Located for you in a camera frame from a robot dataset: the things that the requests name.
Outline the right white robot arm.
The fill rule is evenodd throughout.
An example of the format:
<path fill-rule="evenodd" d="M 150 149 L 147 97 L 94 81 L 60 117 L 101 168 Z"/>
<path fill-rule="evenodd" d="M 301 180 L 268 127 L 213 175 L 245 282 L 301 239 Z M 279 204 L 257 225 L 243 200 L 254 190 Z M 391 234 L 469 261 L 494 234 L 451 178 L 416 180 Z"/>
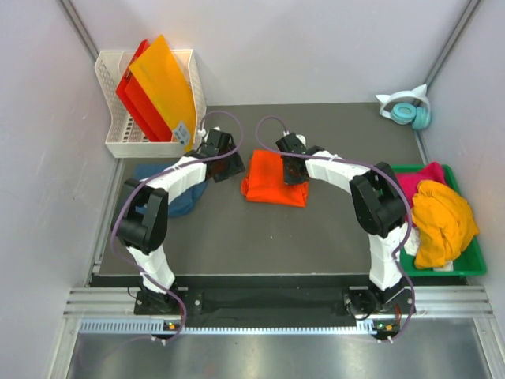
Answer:
<path fill-rule="evenodd" d="M 276 146 L 286 184 L 315 179 L 350 194 L 357 221 L 369 240 L 368 303 L 377 312 L 387 312 L 403 291 L 398 255 L 402 227 L 407 225 L 406 198 L 391 166 L 349 161 L 319 146 L 308 148 L 295 133 L 285 132 Z"/>

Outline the orange t shirt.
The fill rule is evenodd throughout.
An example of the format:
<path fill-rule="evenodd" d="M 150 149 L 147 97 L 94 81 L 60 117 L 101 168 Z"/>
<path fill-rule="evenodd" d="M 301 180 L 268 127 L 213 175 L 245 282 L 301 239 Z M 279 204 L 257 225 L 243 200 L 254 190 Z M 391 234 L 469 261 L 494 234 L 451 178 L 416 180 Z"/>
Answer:
<path fill-rule="evenodd" d="M 280 155 L 254 150 L 246 176 L 241 181 L 241 194 L 247 201 L 304 208 L 309 198 L 309 184 L 287 185 Z"/>

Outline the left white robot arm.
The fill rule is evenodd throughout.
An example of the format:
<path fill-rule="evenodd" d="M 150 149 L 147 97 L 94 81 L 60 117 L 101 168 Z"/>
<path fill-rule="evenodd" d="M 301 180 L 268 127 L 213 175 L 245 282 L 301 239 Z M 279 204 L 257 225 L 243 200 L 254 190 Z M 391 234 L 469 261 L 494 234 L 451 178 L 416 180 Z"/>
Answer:
<path fill-rule="evenodd" d="M 137 300 L 153 313 L 170 313 L 179 302 L 176 290 L 170 289 L 175 275 L 163 250 L 170 204 L 208 179 L 221 182 L 244 171 L 232 135 L 211 129 L 197 149 L 164 171 L 124 183 L 111 232 L 140 271 Z"/>

